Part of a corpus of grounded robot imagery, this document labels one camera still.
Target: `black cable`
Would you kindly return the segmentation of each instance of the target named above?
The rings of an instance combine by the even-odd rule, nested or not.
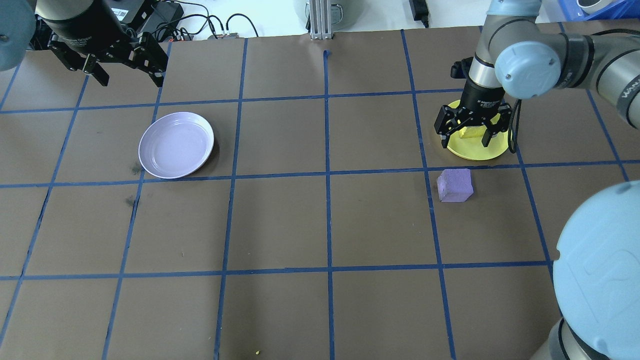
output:
[[[216,20],[220,23],[220,31],[224,31],[224,30],[225,30],[225,27],[224,27],[224,26],[222,26],[222,20],[220,20],[220,18],[219,18],[219,17],[217,17],[217,16],[215,16],[215,15],[209,15],[209,18],[214,18],[214,19],[216,19]]]
[[[170,21],[166,17],[164,17],[164,15],[161,12],[159,12],[157,10],[157,8],[156,8],[156,4],[159,3],[159,2],[160,2],[160,0],[158,0],[158,2],[156,2],[155,4],[151,4],[151,8],[154,10],[154,13],[158,14],[165,21],[165,24],[168,24]],[[156,26],[156,30],[158,30],[158,28],[160,27],[161,24],[158,24],[158,26]],[[178,29],[175,26],[173,26],[172,35],[173,35],[174,38],[175,38],[177,33],[178,33]],[[155,35],[155,38],[156,38],[156,41],[159,42],[158,34]]]
[[[260,37],[260,36],[258,35],[258,31],[255,29],[255,25],[253,25],[253,21],[251,21],[251,19],[249,19],[249,17],[248,17],[247,15],[243,14],[243,13],[235,13],[235,14],[231,15],[231,16],[227,19],[227,27],[226,27],[226,28],[227,28],[227,31],[229,31],[229,20],[233,19],[233,18],[234,18],[234,17],[236,17],[236,16],[242,16],[242,17],[244,17],[245,19],[249,20],[249,23],[251,24],[251,27],[253,28],[253,31],[255,32],[255,37]]]
[[[216,37],[216,30],[213,27],[213,23],[211,23],[211,21],[209,20],[209,18],[211,17],[211,14],[209,13],[209,9],[206,6],[204,6],[203,4],[189,3],[187,1],[180,1],[180,0],[158,0],[158,1],[164,1],[166,3],[179,3],[179,4],[186,4],[186,5],[195,5],[195,6],[199,6],[199,7],[203,8],[207,12],[207,23],[209,24],[209,29],[211,30],[211,34],[214,35],[214,38],[218,38],[218,37]],[[222,21],[220,21],[220,30],[224,30],[224,28],[222,27]]]
[[[591,35],[593,36],[593,35],[607,35],[607,34],[631,34],[631,35],[640,36],[640,31],[631,30],[631,29],[610,29],[610,30],[599,31],[598,33],[591,34]]]
[[[157,38],[158,31],[161,31],[161,30],[164,30],[164,29],[167,29],[167,28],[170,29],[172,26],[175,28],[175,24],[176,23],[178,23],[178,22],[180,22],[182,20],[191,18],[191,17],[203,17],[203,18],[206,18],[205,24],[202,25],[200,30],[198,30],[196,33],[193,33],[193,34],[199,34],[200,32],[202,32],[202,30],[204,30],[206,25],[209,25],[210,27],[213,27],[213,23],[211,22],[211,20],[208,17],[206,17],[205,15],[199,14],[199,13],[195,13],[195,14],[187,15],[185,17],[181,17],[179,19],[175,19],[175,20],[167,22],[167,23],[161,22],[160,24],[158,24],[158,27],[156,28],[156,30],[151,33],[151,35]]]
[[[518,150],[518,128],[520,127],[520,110],[522,109],[522,100],[517,99],[513,105],[513,111],[509,118],[509,131],[507,132],[507,141],[509,151],[515,154]]]
[[[185,35],[185,34],[187,35],[187,37],[189,37],[189,41],[192,41],[192,40],[193,40],[193,36],[191,36],[191,33],[189,33],[189,32],[187,31],[187,29],[185,29],[185,28],[180,28],[180,34],[182,35],[182,39],[183,39],[183,40],[184,40],[184,35]]]

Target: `blue tape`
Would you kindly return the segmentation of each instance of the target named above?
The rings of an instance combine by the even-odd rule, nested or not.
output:
[[[621,160],[622,164],[638,164],[640,160]],[[618,165],[618,161],[605,160],[605,161],[574,161],[564,163],[531,163],[524,164],[525,168],[545,168],[545,167],[586,167],[597,165]],[[491,170],[491,169],[504,169],[504,168],[520,168],[519,164],[498,164],[498,165],[460,165],[460,166],[446,166],[446,167],[427,167],[429,171],[443,171],[445,169],[452,168],[469,168],[471,170]],[[332,176],[339,175],[357,175],[357,174],[388,174],[398,172],[421,172],[423,168],[383,168],[383,169],[365,169],[365,170],[334,170],[330,174]],[[248,174],[248,175],[236,175],[236,179],[269,179],[278,177],[305,177],[305,176],[325,176],[325,171],[316,172],[285,172],[278,174]],[[174,183],[182,181],[215,181],[215,180],[229,180],[231,176],[198,176],[198,177],[181,177],[179,179],[144,179],[146,183]],[[137,184],[138,180],[123,180],[123,181],[85,181],[75,183],[54,183],[54,187],[59,186],[116,186],[116,185],[130,185]],[[32,184],[0,184],[0,189],[3,188],[46,188],[49,183],[32,183]]]
[[[330,162],[330,132],[329,132],[329,55],[331,51],[323,51],[324,72],[324,165],[326,176],[326,264],[327,298],[329,309],[329,359],[335,359],[335,331],[333,327],[333,247],[331,230],[331,162]]]
[[[173,43],[169,43],[166,55],[171,55],[171,47]],[[156,96],[156,103],[154,105],[154,114],[151,118],[151,124],[156,121],[158,114],[158,107],[160,105],[160,98],[162,97],[163,88],[158,89]],[[118,303],[120,302],[120,292],[122,290],[122,281],[124,278],[124,271],[127,266],[127,258],[129,257],[129,247],[131,246],[131,236],[133,235],[133,227],[136,223],[136,215],[138,214],[138,205],[140,204],[140,196],[142,195],[142,186],[145,180],[145,170],[140,171],[140,177],[138,178],[138,191],[136,192],[136,200],[133,203],[133,209],[131,210],[131,219],[129,221],[129,228],[127,230],[127,238],[124,244],[124,250],[122,251],[122,261],[120,262],[120,273],[118,274],[118,284],[116,285],[115,295],[113,297],[113,305],[111,306],[111,314],[109,316],[109,325],[107,327],[107,335],[104,339],[104,347],[102,348],[102,360],[107,360],[109,353],[109,345],[111,344],[111,335],[113,333],[113,324],[116,318],[116,312],[118,311]]]
[[[424,180],[427,190],[427,200],[429,202],[429,215],[431,217],[431,230],[433,232],[433,245],[436,252],[436,260],[438,261],[438,277],[440,279],[440,291],[442,292],[442,305],[444,308],[445,324],[447,326],[447,337],[449,339],[449,352],[451,358],[456,359],[456,347],[453,340],[453,330],[451,327],[451,316],[449,314],[449,300],[447,298],[447,286],[444,278],[444,269],[442,268],[442,256],[440,254],[440,242],[438,240],[438,229],[436,226],[436,216],[433,209],[433,198],[431,196],[431,182],[429,180],[429,167],[424,154],[424,141],[422,139],[422,126],[420,124],[420,114],[418,111],[418,100],[415,91],[415,82],[413,80],[413,70],[411,68],[411,58],[409,57],[409,48],[406,45],[406,37],[404,30],[400,30],[402,43],[404,47],[404,57],[406,58],[406,67],[409,72],[409,81],[411,83],[411,91],[413,97],[413,114],[415,116],[415,126],[418,132],[418,143],[420,145],[420,156],[422,158],[422,166],[424,167]]]
[[[82,85],[82,89],[80,90],[80,95],[78,96],[78,100],[76,102],[76,109],[74,114],[71,116],[71,121],[69,122],[69,126],[67,128],[67,133],[65,135],[65,140],[62,143],[62,148],[60,149],[60,155],[58,155],[58,161],[56,162],[56,167],[53,170],[53,175],[51,176],[51,182],[49,183],[49,188],[47,189],[47,195],[44,198],[44,202],[42,204],[42,209],[40,210],[40,215],[38,216],[38,221],[36,222],[35,229],[33,231],[33,235],[31,237],[31,241],[29,242],[29,248],[27,250],[27,256],[24,259],[24,263],[22,264],[22,270],[20,272],[20,278],[13,292],[13,297],[11,300],[11,304],[9,305],[9,310],[7,311],[6,318],[4,319],[4,325],[2,327],[2,331],[0,331],[0,347],[4,341],[4,337],[6,336],[6,330],[9,326],[9,321],[11,321],[11,316],[13,314],[13,309],[15,308],[15,302],[18,299],[18,293],[20,292],[20,288],[22,287],[22,282],[24,280],[24,276],[27,271],[27,267],[29,266],[29,262],[31,261],[31,255],[33,253],[33,248],[35,246],[36,240],[38,238],[38,233],[40,232],[40,226],[42,225],[42,219],[44,217],[44,213],[47,210],[47,205],[49,203],[49,199],[51,198],[51,191],[53,190],[53,184],[56,181],[56,176],[58,175],[58,170],[60,169],[60,164],[62,164],[62,157],[65,155],[65,150],[67,149],[67,144],[69,143],[69,137],[71,136],[71,130],[73,129],[74,123],[76,122],[76,117],[78,113],[78,107],[80,106],[80,102],[84,96],[84,91],[86,90],[86,84],[89,81],[89,77],[84,77],[84,83]]]
[[[591,106],[593,107],[593,111],[596,114],[596,117],[598,118],[598,122],[600,123],[600,127],[602,128],[602,131],[604,132],[604,136],[607,137],[607,141],[609,142],[609,146],[611,147],[611,152],[613,152],[613,157],[616,158],[616,163],[618,164],[618,166],[620,166],[620,170],[622,171],[622,177],[625,179],[625,181],[629,181],[629,176],[627,175],[627,171],[625,170],[625,167],[622,166],[622,161],[620,160],[620,156],[618,155],[618,151],[616,150],[616,146],[613,144],[613,140],[611,140],[611,136],[609,135],[609,132],[607,131],[607,126],[604,124],[604,121],[602,120],[602,116],[600,116],[600,111],[598,110],[598,105],[596,105],[596,102],[593,100],[593,96],[591,95],[591,91],[586,90],[587,92],[587,96],[589,97],[589,101],[591,102]]]
[[[465,268],[511,268],[527,266],[547,266],[547,261],[507,261],[501,263],[457,263],[442,264],[445,269],[465,269]]]
[[[248,270],[227,270],[226,276],[246,276],[265,274],[304,274],[323,272],[368,272],[368,271],[402,271],[402,270],[438,270],[457,268],[511,268],[528,266],[547,266],[547,261],[504,261],[489,263],[444,263],[438,264],[400,264],[400,265],[354,265],[354,266],[332,266],[330,269],[324,267],[312,268],[265,268]],[[59,275],[25,275],[22,280],[72,280],[72,279],[147,279],[158,277],[198,277],[198,276],[221,276],[222,270],[203,270],[185,272],[131,272],[124,274],[59,274]],[[16,281],[20,277],[0,276],[0,281]]]
[[[360,92],[354,94],[326,94],[327,97],[370,97],[386,95],[409,95],[410,91],[388,91],[388,92]]]
[[[25,275],[24,280],[117,279],[119,274]]]
[[[0,110],[2,110],[4,103],[6,102],[6,98],[9,97],[9,91],[11,91],[13,82],[15,81],[16,76],[18,76],[20,65],[22,65],[22,63],[19,63],[18,66],[15,67],[15,70],[13,70],[13,75],[11,76],[11,80],[9,80],[9,85],[7,85],[6,90],[4,91],[4,95],[2,96],[2,101],[0,101]]]
[[[416,90],[416,94],[433,94],[433,93],[446,93],[446,92],[461,92],[461,88],[453,89],[435,89],[435,90]],[[396,91],[396,92],[366,92],[366,93],[354,93],[354,94],[330,94],[329,97],[369,97],[369,96],[384,96],[384,95],[408,95],[412,94],[411,91]],[[259,101],[285,101],[285,100],[304,100],[304,99],[324,99],[325,95],[303,95],[303,96],[283,96],[283,97],[256,97],[243,99],[243,102],[259,102]],[[172,102],[160,102],[160,106],[183,106],[183,105],[199,105],[199,104],[222,104],[229,102],[238,102],[238,99],[219,99],[219,100],[199,100],[199,101],[172,101]],[[80,111],[86,110],[105,110],[105,109],[120,109],[120,108],[145,108],[153,107],[156,104],[125,104],[125,105],[105,105],[105,106],[81,106],[78,108]],[[50,113],[57,111],[74,111],[75,108],[46,108],[46,109],[30,109],[30,110],[6,110],[0,111],[0,114],[20,114],[20,113]]]
[[[529,182],[527,169],[524,165],[524,162],[522,161],[522,154],[520,154],[520,148],[516,150],[516,155],[518,156],[518,162],[520,164],[520,171],[522,172],[522,178],[524,179],[524,185],[527,188],[527,196],[529,197],[529,203],[531,204],[531,210],[533,211],[533,219],[536,221],[536,228],[538,229],[538,236],[540,237],[540,245],[542,246],[542,252],[545,255],[545,260],[549,270],[549,275],[552,275],[553,263],[551,262],[551,257],[549,256],[547,240],[545,239],[545,233],[542,230],[542,223],[540,222],[540,217],[538,216],[538,207],[533,197],[533,191],[531,190],[531,183]]]
[[[183,271],[183,272],[134,272],[122,274],[124,279],[148,279],[156,277],[195,277],[195,276],[219,276],[222,271]]]
[[[244,102],[256,102],[256,101],[285,101],[285,100],[308,100],[308,99],[324,99],[324,95],[254,97],[254,98],[251,98],[251,99],[243,99],[243,101]]]
[[[220,297],[218,298],[218,317],[216,319],[216,341],[214,342],[213,358],[220,356],[220,339],[222,337],[222,316],[225,305],[225,289],[227,287],[227,265],[229,260],[229,244],[231,241],[231,219],[234,211],[234,195],[236,191],[236,174],[238,165],[238,147],[240,143],[240,125],[242,119],[242,103],[244,94],[244,74],[246,70],[246,50],[248,39],[244,40],[242,55],[242,71],[240,73],[240,91],[238,93],[238,110],[236,119],[236,142],[234,144],[234,162],[231,173],[231,186],[229,189],[229,207],[227,210],[227,230],[225,233],[225,250],[222,258],[222,277],[220,279]]]

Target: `purple block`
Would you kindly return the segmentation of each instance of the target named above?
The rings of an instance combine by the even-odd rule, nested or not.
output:
[[[438,176],[438,196],[442,202],[463,202],[474,193],[471,170],[448,168]]]

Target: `grid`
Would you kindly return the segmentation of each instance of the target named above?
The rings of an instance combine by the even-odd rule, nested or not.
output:
[[[604,133],[607,142],[611,148],[612,153],[614,154],[615,160],[611,161],[575,161],[575,162],[555,162],[555,163],[526,163],[523,160],[520,151],[517,153],[517,164],[498,164],[498,165],[472,165],[472,166],[460,166],[464,168],[471,168],[474,170],[489,170],[489,169],[517,169],[522,173],[522,177],[524,179],[524,184],[527,191],[527,196],[530,202],[530,206],[532,209],[532,213],[534,216],[534,221],[538,230],[538,235],[540,237],[540,246],[544,253],[545,260],[544,261],[504,261],[504,262],[482,262],[482,263],[446,263],[442,260],[441,250],[440,250],[440,242],[438,239],[438,226],[436,224],[436,211],[434,209],[434,200],[432,194],[431,180],[429,178],[430,172],[440,171],[445,168],[455,168],[455,166],[446,166],[446,167],[430,167],[428,165],[428,157],[426,156],[425,145],[423,140],[423,132],[422,126],[423,121],[420,119],[419,114],[419,102],[418,102],[418,94],[433,94],[433,93],[447,93],[447,92],[460,92],[462,89],[460,88],[444,88],[437,90],[417,90],[414,82],[414,75],[412,70],[412,62],[410,59],[410,52],[407,45],[406,34],[404,30],[400,31],[402,46],[404,49],[404,57],[406,60],[406,70],[408,72],[408,77],[410,80],[410,89],[409,91],[395,91],[395,92],[366,92],[366,93],[351,93],[351,94],[330,94],[329,91],[329,65],[328,59],[331,56],[331,51],[324,50],[322,53],[323,56],[323,77],[324,77],[324,94],[322,95],[304,95],[304,96],[285,96],[285,97],[259,97],[259,98],[244,98],[244,78],[245,78],[245,70],[246,70],[246,62],[247,62],[247,48],[248,48],[248,40],[244,39],[243,44],[243,58],[242,58],[242,67],[241,67],[241,79],[240,79],[240,87],[239,94],[237,99],[222,99],[222,100],[210,100],[210,101],[181,101],[181,102],[161,102],[161,95],[163,89],[160,88],[157,93],[155,103],[143,103],[143,104],[126,104],[126,105],[110,105],[110,106],[80,106],[81,101],[86,90],[87,84],[90,81],[88,77],[84,79],[84,83],[82,89],[80,91],[79,98],[77,99],[76,106],[73,108],[46,108],[46,109],[37,109],[37,110],[2,110],[3,106],[9,96],[9,93],[12,89],[12,85],[17,77],[17,74],[20,68],[16,68],[13,76],[10,80],[8,88],[4,93],[2,103],[0,103],[0,115],[2,114],[16,114],[16,113],[49,113],[49,112],[57,112],[57,111],[73,111],[73,116],[68,125],[68,129],[66,132],[66,136],[60,150],[60,155],[58,156],[58,160],[51,176],[51,181],[49,183],[18,183],[18,184],[0,184],[0,189],[2,188],[46,188],[47,195],[45,196],[44,203],[42,205],[42,210],[38,217],[38,222],[36,223],[35,230],[33,232],[33,237],[31,239],[31,243],[29,244],[29,250],[26,255],[24,264],[22,266],[22,272],[19,276],[2,276],[0,277],[0,281],[15,281],[17,280],[17,285],[15,288],[15,292],[12,297],[12,301],[8,310],[8,314],[6,315],[6,320],[4,321],[2,331],[0,332],[0,346],[3,343],[5,338],[8,326],[12,319],[13,309],[15,307],[16,301],[18,299],[20,288],[24,281],[28,280],[58,280],[58,279],[117,279],[117,287],[115,291],[115,297],[113,299],[113,307],[111,310],[110,318],[109,318],[109,326],[106,333],[106,339],[104,342],[104,350],[102,352],[102,358],[107,359],[109,352],[109,344],[111,340],[111,333],[113,331],[113,324],[115,321],[116,313],[118,311],[118,301],[120,297],[120,290],[122,288],[123,279],[133,279],[133,278],[158,278],[158,277],[198,277],[198,276],[219,276],[220,277],[220,297],[218,299],[218,314],[217,314],[217,324],[216,324],[216,335],[214,341],[214,358],[218,358],[218,354],[220,352],[221,346],[221,335],[222,331],[222,321],[225,310],[225,290],[227,285],[227,277],[235,276],[235,275],[252,275],[252,274],[294,274],[294,273],[321,273],[326,274],[327,276],[327,292],[328,292],[328,337],[329,337],[329,356],[330,359],[335,359],[335,344],[334,344],[334,308],[333,308],[333,274],[336,272],[363,272],[363,271],[380,271],[380,270],[437,270],[438,279],[440,281],[440,290],[442,293],[442,304],[444,307],[444,320],[446,326],[446,333],[449,341],[449,352],[451,358],[456,359],[456,347],[454,340],[454,333],[452,329],[450,308],[449,308],[449,299],[447,297],[447,283],[445,281],[445,269],[461,269],[461,268],[501,268],[501,267],[528,267],[528,266],[544,266],[547,267],[549,273],[552,271],[552,259],[549,254],[549,250],[547,249],[547,242],[545,240],[545,235],[543,232],[543,227],[541,224],[541,220],[538,214],[538,209],[536,206],[536,201],[533,195],[532,186],[529,181],[529,176],[527,171],[533,168],[554,168],[554,167],[590,167],[597,165],[617,165],[620,168],[622,176],[624,180],[628,181],[629,176],[625,171],[625,166],[628,164],[640,164],[640,160],[622,160],[616,150],[614,142],[611,138],[607,130],[607,126],[603,121],[603,118],[598,109],[598,105],[593,98],[591,92],[587,91],[587,96],[589,101],[593,107],[593,111],[598,119],[598,122],[602,128],[602,132]],[[168,54],[171,52],[171,45],[168,48]],[[415,127],[417,130],[417,139],[420,149],[420,159],[422,161],[421,167],[413,167],[413,168],[384,168],[384,169],[354,169],[354,170],[332,170],[330,166],[331,154],[330,154],[330,126],[331,126],[331,117],[330,114],[330,101],[331,99],[341,98],[341,97],[376,97],[376,96],[386,96],[386,95],[411,95],[413,102],[413,113],[415,116]],[[291,172],[291,173],[277,173],[277,174],[249,174],[249,175],[241,175],[237,173],[237,162],[238,162],[238,149],[239,149],[239,139],[241,134],[241,119],[242,119],[242,111],[243,111],[243,103],[246,102],[261,102],[261,101],[289,101],[289,100],[302,100],[302,99],[323,99],[324,100],[324,143],[325,143],[325,171],[324,172]],[[155,121],[158,109],[160,106],[178,106],[178,105],[195,105],[195,104],[214,104],[214,103],[234,103],[237,104],[237,120],[236,120],[236,133],[234,140],[234,155],[233,155],[233,166],[232,173],[230,176],[205,176],[205,177],[187,177],[182,179],[145,179],[145,172],[142,170],[140,172],[139,179],[136,181],[94,181],[94,182],[57,182],[56,177],[58,175],[58,170],[60,169],[61,162],[63,160],[65,150],[67,148],[67,144],[69,141],[69,137],[72,132],[72,128],[74,126],[74,122],[77,114],[80,111],[86,110],[105,110],[105,109],[118,109],[118,108],[144,108],[153,107],[154,114],[152,117],[152,122]],[[434,246],[435,246],[435,255],[436,262],[435,263],[424,263],[424,264],[411,264],[411,265],[362,265],[362,266],[334,266],[332,259],[332,176],[341,176],[341,175],[362,175],[362,174],[393,174],[393,173],[423,173],[424,179],[426,182],[426,197],[429,204],[429,217],[431,220],[431,230],[433,232]],[[267,268],[267,269],[251,269],[251,270],[230,270],[228,269],[228,253],[230,248],[230,239],[231,239],[231,228],[232,228],[232,219],[234,216],[234,195],[236,189],[236,180],[237,179],[265,179],[265,178],[281,178],[281,177],[324,177],[326,181],[326,246],[327,246],[327,254],[326,254],[326,266],[322,267],[299,267],[299,268]],[[134,230],[136,213],[138,211],[138,203],[140,201],[140,197],[143,191],[143,185],[148,183],[170,183],[170,182],[186,182],[186,181],[217,181],[217,180],[229,180],[230,181],[230,190],[229,190],[229,204],[227,211],[227,228],[225,231],[225,242],[224,242],[224,251],[223,251],[223,261],[222,261],[222,269],[216,271],[191,271],[191,272],[138,272],[138,273],[129,273],[125,271],[125,266],[127,263],[127,257],[129,253],[129,245],[131,242],[131,237]],[[127,231],[126,242],[124,245],[124,251],[122,254],[122,262],[120,265],[120,271],[118,273],[113,274],[59,274],[59,275],[28,275],[26,274],[26,269],[29,265],[29,261],[31,259],[31,254],[33,252],[33,248],[38,238],[38,232],[40,225],[42,224],[42,219],[47,210],[47,203],[49,201],[49,197],[51,195],[52,189],[57,187],[71,187],[71,186],[119,186],[119,185],[137,185],[137,192],[135,201],[132,207],[131,212],[131,220],[129,222],[129,228]]]

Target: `power adapter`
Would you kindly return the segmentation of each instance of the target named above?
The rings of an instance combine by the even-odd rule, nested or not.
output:
[[[411,14],[415,21],[422,21],[425,28],[429,27],[429,7],[427,0],[409,0]]]

